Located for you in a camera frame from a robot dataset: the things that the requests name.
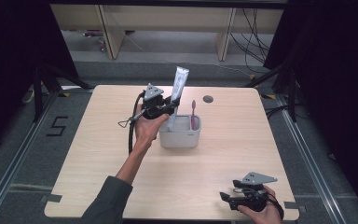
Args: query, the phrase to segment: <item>cable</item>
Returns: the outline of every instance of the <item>cable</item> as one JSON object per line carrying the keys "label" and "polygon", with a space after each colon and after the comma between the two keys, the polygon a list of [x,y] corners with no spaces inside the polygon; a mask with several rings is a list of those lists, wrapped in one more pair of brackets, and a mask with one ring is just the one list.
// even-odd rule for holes
{"label": "cable", "polygon": [[249,188],[234,188],[232,191],[236,193],[257,193],[257,190]]}
{"label": "cable", "polygon": [[[138,108],[139,100],[145,96],[145,91],[140,93],[136,98],[135,105],[133,106],[132,110],[132,118],[136,115],[136,109]],[[129,130],[129,154],[132,153],[132,138],[133,138],[133,129],[135,127],[136,120],[132,119],[130,123],[130,130]]]}
{"label": "cable", "polygon": [[258,71],[255,71],[253,70],[251,67],[249,67],[249,64],[248,64],[248,60],[246,58],[246,56],[249,54],[251,55],[253,58],[255,58],[256,60],[258,60],[259,62],[261,63],[264,63],[263,59],[259,58],[256,54],[254,54],[253,52],[251,52],[250,50],[248,50],[246,47],[244,47],[242,44],[240,44],[237,39],[234,37],[233,34],[230,34],[232,39],[234,40],[235,44],[242,50],[245,52],[245,66],[252,72],[254,73],[260,73],[260,74],[264,74],[262,72],[258,72]]}
{"label": "cable", "polygon": [[267,119],[271,118],[271,116],[273,114],[275,114],[276,112],[278,112],[280,110],[287,109],[288,107],[289,107],[289,105],[281,105],[281,106],[278,106],[278,107],[275,107],[275,108],[266,108],[265,110],[269,110],[269,112],[266,113]]}
{"label": "cable", "polygon": [[271,196],[272,198],[274,198],[275,201],[270,199],[269,196],[265,197],[264,195],[260,195],[260,197],[262,197],[262,198],[266,199],[267,201],[269,201],[270,203],[272,203],[278,209],[281,220],[283,220],[284,210],[283,210],[282,206],[278,203],[278,200],[277,200],[277,198],[275,198],[274,195],[272,195],[270,193],[268,193],[268,195]]}
{"label": "cable", "polygon": [[[257,22],[256,22],[256,19],[257,19],[257,9],[254,8],[254,22],[253,22],[253,25],[250,23],[250,21],[249,21],[249,19],[248,19],[248,16],[246,15],[246,12],[245,12],[244,8],[242,9],[242,12],[243,12],[243,15],[245,16],[245,19],[247,20],[248,25],[249,25],[249,27],[250,27],[250,29],[251,29],[251,35],[250,35],[250,38],[249,38],[249,39],[247,39],[243,34],[241,34],[242,37],[248,42],[248,44],[247,44],[247,46],[246,46],[246,52],[249,52],[249,51],[250,51],[250,50],[248,50],[250,44],[257,46],[257,47],[259,48],[260,53],[261,53],[261,56],[262,56],[262,58],[263,58],[261,63],[264,63],[264,61],[266,60],[266,57],[267,57],[267,54],[266,54],[266,52],[265,52],[264,50],[269,50],[269,47],[268,47],[266,44],[264,44],[264,43],[260,40],[260,38],[258,37]],[[257,41],[257,45],[254,44],[254,43],[252,43],[252,37],[253,37],[253,36],[255,37],[255,39],[256,39],[256,41]]]}

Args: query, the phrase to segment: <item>black cable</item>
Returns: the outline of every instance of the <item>black cable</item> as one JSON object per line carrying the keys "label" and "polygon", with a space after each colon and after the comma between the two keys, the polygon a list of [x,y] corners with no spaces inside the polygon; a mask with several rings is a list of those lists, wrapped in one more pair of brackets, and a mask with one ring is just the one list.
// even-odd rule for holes
{"label": "black cable", "polygon": [[242,12],[243,12],[243,15],[245,16],[245,19],[247,20],[248,25],[249,25],[249,27],[250,27],[250,29],[251,29],[251,36],[250,36],[249,40],[248,40],[244,35],[242,35],[242,37],[243,37],[245,40],[247,40],[248,43],[252,43],[252,42],[251,42],[252,36],[255,37],[255,39],[256,39],[256,41],[257,41],[257,45],[255,44],[255,46],[257,46],[257,47],[259,48],[260,53],[261,53],[261,55],[262,55],[262,57],[263,57],[263,63],[264,63],[264,61],[266,60],[267,54],[266,54],[266,52],[264,51],[265,48],[263,48],[263,46],[266,47],[266,50],[269,50],[269,47],[268,47],[266,44],[264,44],[263,41],[261,41],[260,38],[258,37],[257,22],[256,22],[256,19],[257,19],[257,8],[254,8],[254,24],[253,24],[253,25],[250,23],[250,21],[249,21],[249,19],[248,19],[248,16],[246,15],[246,12],[245,12],[244,8],[242,9]]}
{"label": "black cable", "polygon": [[250,50],[248,50],[246,47],[244,47],[235,37],[233,34],[230,34],[232,39],[234,40],[235,44],[237,44],[237,46],[244,51],[247,54],[250,54],[253,58],[255,58],[256,60],[258,60],[259,62],[263,63],[263,59],[258,57],[255,53],[251,52]]}
{"label": "black cable", "polygon": [[[256,32],[255,32],[255,29],[252,28],[252,25],[251,25],[251,23],[249,22],[248,17],[246,16],[246,12],[245,12],[245,9],[244,9],[244,8],[242,9],[242,12],[243,12],[243,15],[245,16],[245,19],[246,19],[247,22],[248,22],[249,27],[251,28],[252,33],[255,35],[255,38],[256,38],[257,42],[259,42],[261,45],[264,45],[264,47],[269,50],[269,46],[267,46],[266,44],[264,44],[264,42],[261,41],[261,40],[258,38],[258,32],[257,32],[257,27],[256,27],[256,25],[257,25],[256,20],[254,20],[255,29],[256,29]],[[254,9],[254,16],[255,16],[255,17],[257,16],[257,8]]]}
{"label": "black cable", "polygon": [[265,109],[265,110],[269,110],[269,112],[266,113],[267,119],[271,118],[271,116],[273,114],[275,114],[276,112],[278,112],[280,110],[287,109],[288,107],[289,107],[289,105],[281,105],[281,106],[278,106],[278,107],[275,107],[275,108],[267,108],[267,109]]}
{"label": "black cable", "polygon": [[274,200],[271,200],[269,196],[267,196],[267,198],[265,198],[263,195],[261,195],[262,197],[264,197],[267,201],[269,201],[270,203],[272,203],[277,209],[278,209],[278,212],[279,212],[279,215],[281,217],[281,220],[283,220],[283,217],[284,217],[284,211],[283,211],[283,208],[281,207],[281,205],[278,203],[278,200],[277,198],[275,198],[274,195],[268,193],[269,196],[271,196],[272,198],[274,198]]}
{"label": "black cable", "polygon": [[257,55],[255,55],[253,52],[251,52],[250,50],[248,50],[246,47],[244,47],[242,44],[240,44],[240,43],[237,41],[237,39],[234,37],[233,34],[230,34],[230,35],[231,35],[232,39],[234,40],[235,44],[237,44],[237,46],[238,46],[242,51],[245,52],[245,66],[249,69],[249,71],[254,72],[254,73],[264,74],[263,72],[255,71],[255,70],[253,70],[251,67],[249,67],[249,64],[248,64],[248,62],[247,62],[248,60],[246,59],[246,55],[248,55],[248,54],[251,55],[253,58],[255,58],[256,60],[258,60],[258,61],[261,62],[261,63],[264,63],[264,61],[263,61],[261,58],[259,58]]}
{"label": "black cable", "polygon": [[[139,100],[144,96],[145,96],[145,91],[140,93],[138,95],[138,97],[136,98],[135,105],[133,106],[132,118],[135,117],[135,115],[136,115],[136,109],[138,108]],[[133,129],[135,128],[135,123],[136,123],[136,120],[132,119],[131,123],[130,123],[130,130],[129,130],[129,154],[132,153],[132,138],[133,138]]]}

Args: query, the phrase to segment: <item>human hand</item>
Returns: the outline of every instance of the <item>human hand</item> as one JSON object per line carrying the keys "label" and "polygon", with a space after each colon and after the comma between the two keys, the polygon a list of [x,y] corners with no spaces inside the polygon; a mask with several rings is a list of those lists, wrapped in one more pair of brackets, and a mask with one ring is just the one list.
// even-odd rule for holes
{"label": "human hand", "polygon": [[[272,201],[275,199],[275,191],[264,185],[268,193],[268,197]],[[261,212],[255,212],[247,206],[239,205],[238,210],[252,219],[255,224],[275,224],[282,223],[278,209],[271,202],[267,202],[266,207]]]}
{"label": "human hand", "polygon": [[[136,114],[138,114],[141,109],[142,106],[138,105]],[[133,150],[148,150],[151,147],[153,140],[157,138],[159,127],[168,119],[168,117],[168,114],[163,114],[156,119],[145,119],[143,116],[138,118],[135,123],[136,143]]]}

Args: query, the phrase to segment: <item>black sleeve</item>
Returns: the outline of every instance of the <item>black sleeve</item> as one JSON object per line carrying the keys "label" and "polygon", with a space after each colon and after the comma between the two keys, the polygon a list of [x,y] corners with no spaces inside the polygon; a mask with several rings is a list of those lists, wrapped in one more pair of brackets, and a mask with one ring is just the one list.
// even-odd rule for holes
{"label": "black sleeve", "polygon": [[82,223],[119,224],[123,221],[123,212],[132,192],[127,182],[108,176],[97,198],[83,214]]}

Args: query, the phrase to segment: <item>toothpaste tube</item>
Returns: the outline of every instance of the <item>toothpaste tube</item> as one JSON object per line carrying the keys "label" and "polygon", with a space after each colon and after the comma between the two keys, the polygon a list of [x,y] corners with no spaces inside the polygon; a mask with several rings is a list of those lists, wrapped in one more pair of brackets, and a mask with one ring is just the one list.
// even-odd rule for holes
{"label": "toothpaste tube", "polygon": [[[181,97],[183,88],[185,87],[186,84],[187,76],[188,76],[188,69],[182,67],[176,68],[175,81],[173,83],[173,88],[172,88],[171,102]],[[178,107],[175,108],[173,114],[171,114],[171,116],[167,120],[167,127],[169,129],[173,127],[173,124],[175,123],[177,110]]]}

